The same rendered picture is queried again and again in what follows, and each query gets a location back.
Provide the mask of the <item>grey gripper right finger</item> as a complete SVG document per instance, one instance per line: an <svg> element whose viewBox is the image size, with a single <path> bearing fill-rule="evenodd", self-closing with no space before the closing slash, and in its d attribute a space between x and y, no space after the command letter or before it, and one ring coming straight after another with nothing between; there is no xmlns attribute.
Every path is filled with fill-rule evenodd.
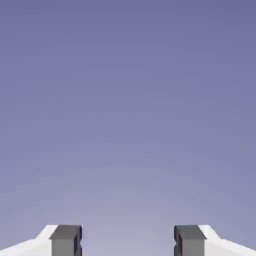
<svg viewBox="0 0 256 256"><path fill-rule="evenodd" d="M256 250L222 239L208 224L175 225L173 256L256 256Z"/></svg>

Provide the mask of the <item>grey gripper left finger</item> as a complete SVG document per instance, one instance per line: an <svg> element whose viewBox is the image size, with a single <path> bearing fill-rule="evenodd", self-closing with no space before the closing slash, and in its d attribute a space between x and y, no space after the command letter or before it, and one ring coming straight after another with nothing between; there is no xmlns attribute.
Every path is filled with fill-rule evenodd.
<svg viewBox="0 0 256 256"><path fill-rule="evenodd" d="M0 256L83 256L83 227L48 224L33 239L0 249Z"/></svg>

